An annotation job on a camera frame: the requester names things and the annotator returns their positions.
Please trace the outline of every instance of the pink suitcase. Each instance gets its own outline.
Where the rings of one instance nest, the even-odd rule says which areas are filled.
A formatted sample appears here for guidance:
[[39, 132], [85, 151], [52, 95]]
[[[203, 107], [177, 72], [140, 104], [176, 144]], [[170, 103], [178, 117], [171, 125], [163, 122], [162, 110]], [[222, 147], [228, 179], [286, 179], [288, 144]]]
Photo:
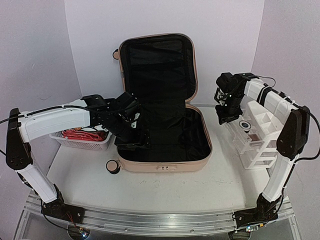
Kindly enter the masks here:
[[124, 41], [113, 53], [124, 90], [141, 104], [138, 125], [149, 129], [149, 149], [118, 149], [120, 165], [132, 172], [191, 172], [202, 169], [212, 143], [197, 94], [195, 49], [183, 34], [161, 34]]

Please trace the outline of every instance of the item in basket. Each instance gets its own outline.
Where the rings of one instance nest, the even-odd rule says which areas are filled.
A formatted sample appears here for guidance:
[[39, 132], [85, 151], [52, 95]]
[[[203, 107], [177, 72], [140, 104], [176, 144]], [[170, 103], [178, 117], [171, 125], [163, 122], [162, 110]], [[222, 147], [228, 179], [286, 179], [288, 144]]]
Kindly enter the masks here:
[[92, 142], [102, 142], [106, 139], [107, 133], [105, 131], [84, 131], [69, 129], [61, 132], [65, 139], [69, 140], [84, 140]]

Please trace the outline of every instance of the suitcase shell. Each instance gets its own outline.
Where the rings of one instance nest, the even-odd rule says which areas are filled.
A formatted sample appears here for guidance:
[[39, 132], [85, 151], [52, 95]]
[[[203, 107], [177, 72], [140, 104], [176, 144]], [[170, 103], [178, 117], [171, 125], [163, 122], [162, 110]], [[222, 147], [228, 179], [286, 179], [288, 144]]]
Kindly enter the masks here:
[[[200, 150], [200, 154], [199, 156], [196, 156], [200, 159], [196, 159], [196, 160], [190, 160], [189, 158], [193, 158], [193, 157], [189, 157], [188, 155], [188, 151], [186, 151], [185, 156], [180, 157], [180, 161], [175, 161], [174, 159], [166, 159], [165, 157], [163, 157], [161, 160], [153, 160], [153, 158], [151, 157], [151, 159], [146, 158], [145, 160], [142, 160], [143, 157], [139, 157], [138, 155], [138, 159], [128, 159], [128, 158], [132, 158], [127, 154], [127, 152], [125, 152], [125, 154], [123, 154], [123, 150], [118, 150], [118, 153], [120, 155], [119, 157], [119, 161], [120, 161], [120, 165], [122, 168], [131, 171], [131, 172], [193, 172], [193, 171], [198, 171], [200, 169], [202, 169], [208, 162], [212, 151], [213, 151], [213, 147], [212, 147], [212, 143], [210, 140], [210, 136], [206, 127], [206, 123], [204, 121], [203, 115], [201, 113], [201, 111], [195, 107], [192, 106], [190, 104], [188, 104], [188, 102], [190, 102], [192, 99], [195, 98], [195, 96], [197, 95], [198, 92], [198, 79], [197, 79], [197, 69], [196, 69], [196, 60], [195, 60], [195, 48], [194, 45], [191, 41], [190, 38], [188, 38], [186, 35], [184, 34], [172, 34], [172, 33], [168, 33], [168, 34], [159, 34], [159, 35], [149, 35], [149, 36], [142, 36], [142, 37], [136, 37], [136, 38], [131, 38], [128, 39], [126, 41], [124, 41], [119, 49], [117, 49], [114, 53], [113, 53], [113, 58], [119, 60], [119, 64], [120, 64], [120, 70], [121, 70], [121, 76], [122, 76], [122, 83], [123, 83], [123, 87], [124, 87], [124, 91], [127, 92], [132, 92], [132, 90], [136, 90], [136, 91], [140, 91], [140, 86], [143, 86], [146, 84], [146, 82], [144, 81], [140, 81], [139, 82], [139, 78], [137, 80], [137, 77], [134, 78], [133, 76], [135, 75], [135, 70], [134, 70], [134, 65], [130, 65], [133, 61], [135, 62], [143, 62], [144, 63], [149, 63], [148, 59], [150, 59], [150, 62], [152, 61], [159, 61], [157, 63], [154, 63], [155, 66], [157, 66], [157, 64], [161, 65], [167, 65], [168, 69], [171, 68], [171, 66], [174, 66], [174, 64], [176, 64], [176, 62], [179, 62], [180, 64], [183, 63], [183, 65], [179, 65], [177, 67], [177, 69], [182, 68], [183, 72], [181, 73], [183, 76], [186, 76], [183, 78], [182, 81], [179, 82], [180, 85], [182, 85], [181, 88], [178, 89], [178, 92], [186, 92], [185, 96], [183, 95], [182, 97], [176, 97], [175, 96], [175, 91], [167, 93], [165, 92], [165, 95], [169, 96], [168, 98], [164, 97], [164, 96], [160, 96], [161, 100], [166, 101], [166, 103], [168, 104], [168, 102], [170, 103], [170, 105], [172, 105], [171, 108], [175, 109], [175, 108], [181, 108], [181, 99], [183, 98], [183, 103], [185, 104], [185, 111], [188, 112], [192, 112], [195, 111], [196, 113], [192, 113], [195, 115], [198, 115], [198, 118], [200, 118], [200, 120], [198, 120], [197, 118], [197, 122], [196, 122], [196, 126], [193, 127], [191, 126], [191, 128], [196, 129], [197, 134], [202, 136], [200, 141], [198, 142], [202, 142], [203, 146]], [[138, 67], [140, 68], [144, 68], [143, 64], [138, 64]], [[172, 88], [177, 86], [176, 82], [172, 83]], [[160, 85], [160, 90], [161, 89], [169, 89], [170, 90], [170, 82], [167, 81], [167, 79], [165, 79], [165, 84]], [[141, 98], [139, 96], [137, 96], [138, 100], [141, 101], [141, 99], [143, 99], [143, 102], [147, 105], [149, 104], [149, 102], [154, 103], [154, 102], [158, 102], [157, 97], [154, 95], [157, 95], [158, 92], [154, 92], [153, 94], [150, 93], [148, 94], [147, 92], [140, 92], [139, 93]], [[185, 122], [187, 121], [186, 116], [182, 116], [181, 117], [181, 121]], [[189, 143], [189, 145], [191, 145], [190, 148], [193, 148], [194, 145], [197, 145], [196, 143], [192, 143], [193, 138], [191, 137], [189, 140], [191, 140], [191, 144]]]

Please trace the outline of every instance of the gray wall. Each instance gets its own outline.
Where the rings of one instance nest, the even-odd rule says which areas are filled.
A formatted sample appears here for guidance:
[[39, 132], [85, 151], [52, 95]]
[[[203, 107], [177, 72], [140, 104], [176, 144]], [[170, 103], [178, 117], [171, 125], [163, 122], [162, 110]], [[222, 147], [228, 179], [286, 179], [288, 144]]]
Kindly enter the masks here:
[[[252, 72], [273, 76], [275, 89], [306, 105], [320, 120], [319, 0], [266, 0]], [[311, 125], [304, 156], [314, 156], [319, 133]], [[287, 193], [304, 240], [319, 239], [320, 160], [300, 162]]]
[[[37, 110], [80, 97], [71, 52], [64, 0], [0, 2], [0, 120], [10, 109]], [[6, 149], [7, 124], [0, 125], [0, 148]], [[47, 172], [58, 143], [49, 137], [31, 143]], [[12, 239], [29, 189], [0, 155], [0, 237]]]

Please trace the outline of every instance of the white table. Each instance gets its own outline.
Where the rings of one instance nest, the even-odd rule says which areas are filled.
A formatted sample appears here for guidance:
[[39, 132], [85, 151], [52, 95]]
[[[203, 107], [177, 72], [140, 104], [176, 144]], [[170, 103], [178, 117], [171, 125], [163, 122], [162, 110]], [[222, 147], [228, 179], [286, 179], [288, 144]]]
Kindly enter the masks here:
[[107, 151], [61, 146], [48, 178], [66, 203], [98, 209], [134, 212], [212, 212], [256, 206], [269, 176], [265, 169], [246, 170], [228, 131], [218, 124], [213, 107], [200, 107], [213, 153], [197, 172], [113, 175], [107, 161], [118, 157], [114, 144]]

